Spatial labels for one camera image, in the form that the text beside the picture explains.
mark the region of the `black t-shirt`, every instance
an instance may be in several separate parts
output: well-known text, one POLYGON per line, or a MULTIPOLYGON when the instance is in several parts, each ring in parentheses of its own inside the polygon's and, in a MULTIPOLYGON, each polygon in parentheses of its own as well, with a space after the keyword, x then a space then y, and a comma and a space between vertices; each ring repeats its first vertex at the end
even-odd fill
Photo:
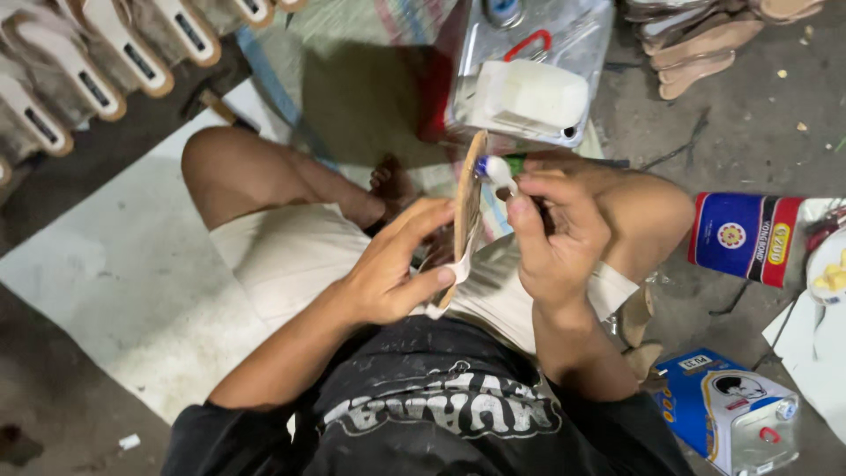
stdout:
POLYGON ((348 341, 292 405, 186 408, 162 474, 693 474, 646 394, 595 403, 539 380, 474 325, 410 317, 348 341))

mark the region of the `red handle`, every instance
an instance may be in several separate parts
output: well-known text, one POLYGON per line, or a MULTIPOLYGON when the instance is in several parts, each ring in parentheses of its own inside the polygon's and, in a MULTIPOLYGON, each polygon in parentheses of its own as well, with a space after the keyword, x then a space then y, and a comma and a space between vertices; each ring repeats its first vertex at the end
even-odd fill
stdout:
POLYGON ((549 34, 549 31, 538 30, 532 33, 531 35, 527 36, 520 43, 517 43, 516 47, 513 47, 508 50, 508 53, 505 53, 505 56, 503 56, 503 60, 505 60, 506 63, 508 61, 511 61, 511 58, 513 58, 518 51, 527 47, 530 43, 532 43, 534 40, 537 40, 539 37, 543 37, 543 51, 549 51, 549 48, 552 47, 552 35, 549 34))

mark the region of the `person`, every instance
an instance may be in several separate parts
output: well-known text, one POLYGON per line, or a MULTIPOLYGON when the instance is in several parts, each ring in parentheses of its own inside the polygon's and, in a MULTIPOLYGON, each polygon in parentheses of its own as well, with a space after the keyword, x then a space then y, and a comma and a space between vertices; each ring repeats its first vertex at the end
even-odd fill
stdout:
POLYGON ((526 168, 514 234, 433 320, 409 314, 453 272, 409 263, 451 200, 395 158, 365 191, 244 130, 193 136, 185 184, 278 329, 179 415, 162 474, 692 474, 598 319, 678 245, 690 199, 560 152, 526 168))

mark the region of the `concrete floor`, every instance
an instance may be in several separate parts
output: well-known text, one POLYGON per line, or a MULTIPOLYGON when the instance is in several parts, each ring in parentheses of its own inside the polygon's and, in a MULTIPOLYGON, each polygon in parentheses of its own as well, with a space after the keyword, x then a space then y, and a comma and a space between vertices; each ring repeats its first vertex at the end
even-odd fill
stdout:
MULTIPOLYGON (((607 157, 629 159, 634 168, 648 163, 684 144, 701 111, 710 107, 710 124, 693 161, 682 155, 652 172, 691 193, 842 195, 846 150, 836 154, 825 145, 836 146, 846 136, 845 20, 846 4, 832 1, 824 14, 807 22, 767 27, 739 52, 731 69, 696 83, 672 103, 657 98, 656 76, 648 68, 607 71, 593 106, 607 157), (805 25, 815 27, 809 46, 799 44, 805 25), (787 78, 776 76, 780 69, 788 71, 787 78), (808 125, 807 132, 796 130, 799 121, 808 125)), ((231 45, 229 51, 225 58, 234 61, 238 55, 231 45)), ((607 59, 643 62, 624 26, 607 59)), ((97 124, 80 136, 75 158, 49 161, 36 170, 0 214, 0 245, 5 246, 0 252, 175 130, 181 123, 175 110, 190 91, 179 85, 195 84, 203 74, 180 67, 178 90, 168 99, 131 98, 127 119, 97 124), (113 141, 102 139, 116 134, 126 138, 119 155, 113 141)), ((664 263, 653 285, 656 317, 648 334, 661 339, 667 353, 709 346, 752 365, 768 349, 761 330, 787 305, 792 291, 752 285, 733 313, 711 318, 707 311, 728 303, 742 280, 687 264, 683 251, 664 263)), ((759 372, 795 388, 780 364, 765 364, 759 372)), ((44 447, 24 468, 0 462, 0 475, 157 473, 167 425, 94 366, 64 332, 6 290, 0 290, 0 382, 0 424, 20 425, 44 447), (117 450, 118 439, 133 433, 141 446, 117 450)), ((801 456, 773 474, 846 473, 846 448, 810 407, 801 418, 801 456)), ((690 461, 698 474, 717 474, 698 457, 690 461)))

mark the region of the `white shorts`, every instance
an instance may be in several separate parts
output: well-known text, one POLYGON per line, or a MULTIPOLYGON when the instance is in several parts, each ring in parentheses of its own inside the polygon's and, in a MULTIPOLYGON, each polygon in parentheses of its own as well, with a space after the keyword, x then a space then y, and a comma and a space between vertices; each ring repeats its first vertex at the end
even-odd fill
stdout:
MULTIPOLYGON (((333 281, 353 268, 370 243, 341 215, 337 203, 290 205, 245 215, 211 232, 259 317, 274 329, 303 310, 333 281)), ((532 299, 517 275, 519 251, 507 235, 479 250, 470 277, 447 315, 482 325, 518 349, 535 354, 532 299)), ((588 282, 588 300, 608 319, 638 285, 605 263, 588 282)))

